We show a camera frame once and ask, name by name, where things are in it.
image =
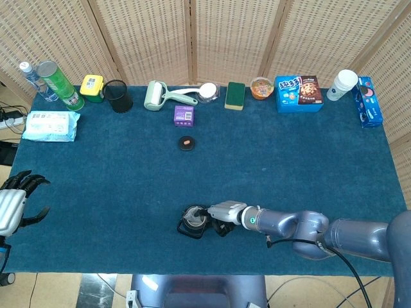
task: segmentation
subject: woven screen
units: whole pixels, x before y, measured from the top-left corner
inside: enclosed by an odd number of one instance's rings
[[[54,60],[73,84],[81,84],[86,74],[115,77],[114,64],[105,57],[79,0],[5,2],[0,7],[0,69],[30,98],[35,91],[22,77],[22,61]]]
[[[188,82],[183,0],[97,0],[96,9],[130,84]]]
[[[199,81],[243,82],[258,75],[279,0],[196,0]]]
[[[360,72],[372,78],[389,142],[411,132],[411,15]]]
[[[404,194],[408,209],[411,209],[411,147],[408,149],[392,152],[392,158],[397,169],[397,175]]]
[[[269,78],[314,74],[329,87],[376,33],[399,0],[294,1]]]

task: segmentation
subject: green sponge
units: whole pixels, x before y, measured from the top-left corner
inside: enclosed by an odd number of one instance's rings
[[[227,94],[225,95],[226,109],[243,110],[244,107],[245,84],[238,82],[229,82]]]

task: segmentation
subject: plastic bag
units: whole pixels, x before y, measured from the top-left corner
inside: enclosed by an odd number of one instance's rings
[[[32,111],[27,116],[22,138],[46,142],[74,141],[79,118],[80,114],[74,111]]]

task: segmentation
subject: green can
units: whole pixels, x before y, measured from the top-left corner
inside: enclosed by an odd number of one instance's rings
[[[66,104],[67,109],[77,111],[83,108],[84,99],[77,93],[55,62],[41,62],[37,67],[37,74],[57,94],[58,98]]]

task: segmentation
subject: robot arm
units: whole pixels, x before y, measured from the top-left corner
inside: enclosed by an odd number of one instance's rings
[[[42,221],[49,208],[44,208],[39,214],[23,218],[26,200],[40,184],[49,184],[44,176],[29,175],[31,171],[22,171],[11,176],[0,187],[0,274],[3,272],[11,246],[6,244],[6,238],[16,233],[18,228],[26,227]]]
[[[213,220],[217,220],[219,223],[213,226],[222,226],[220,228],[226,230],[221,233],[214,227],[221,236],[235,225],[242,225],[247,230],[266,234],[268,244],[271,237],[318,243],[293,243],[294,251],[307,259],[330,257],[333,254],[327,248],[333,248],[342,253],[391,262],[396,284],[394,307],[411,307],[411,211],[401,213],[390,224],[338,219],[330,225],[328,218],[317,212],[285,213],[249,207],[236,201],[225,201],[197,212],[198,215],[191,215],[204,222],[201,227],[196,226],[197,231],[202,228],[201,234]],[[189,218],[184,218],[184,215],[181,224],[185,228],[183,234],[193,231]]]

